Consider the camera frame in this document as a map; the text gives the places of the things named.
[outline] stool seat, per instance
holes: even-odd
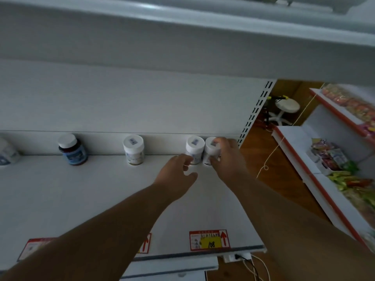
[[[300,105],[293,99],[277,101],[276,106],[287,113],[296,113],[300,109]]]

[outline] stool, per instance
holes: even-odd
[[[268,120],[269,121],[276,121],[278,125],[282,126],[282,123],[286,123],[288,125],[292,125],[288,120],[285,120],[284,118],[281,118],[284,112],[287,113],[296,113],[300,109],[300,105],[298,102],[296,102],[293,99],[287,99],[287,100],[279,100],[275,102],[276,106],[280,109],[280,112],[278,115],[274,114],[273,112],[270,112],[269,114],[272,116]]]

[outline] bottle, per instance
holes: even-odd
[[[57,143],[59,150],[70,165],[82,165],[87,161],[87,153],[81,141],[73,134],[61,136]]]
[[[7,140],[0,137],[0,166],[14,164],[20,157],[17,150]]]
[[[144,143],[139,135],[130,135],[124,140],[124,150],[129,165],[140,165],[144,161]]]
[[[190,165],[197,165],[201,162],[204,144],[204,140],[199,136],[192,136],[186,141],[185,154],[193,157]]]
[[[205,165],[211,165],[210,157],[218,159],[220,156],[221,147],[219,143],[213,141],[215,138],[216,137],[208,137],[206,139],[203,152],[203,163]]]

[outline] hand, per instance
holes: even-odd
[[[193,157],[185,154],[174,156],[157,175],[154,184],[165,187],[173,200],[181,198],[198,178],[196,172],[185,175]]]
[[[220,143],[221,157],[220,161],[210,157],[211,165],[219,178],[231,188],[241,179],[249,176],[246,161],[238,149],[236,140],[218,137],[214,142]]]

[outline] black cable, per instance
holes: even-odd
[[[235,254],[234,257],[235,257],[236,259],[242,258],[243,260],[248,261],[248,262],[251,264],[251,266],[254,268],[254,271],[255,271],[255,273],[256,273],[255,277],[256,277],[257,281],[259,281],[258,270],[257,270],[256,267],[254,266],[252,260],[248,260],[248,259],[244,258],[243,256],[241,256],[241,255],[239,255],[239,254]]]

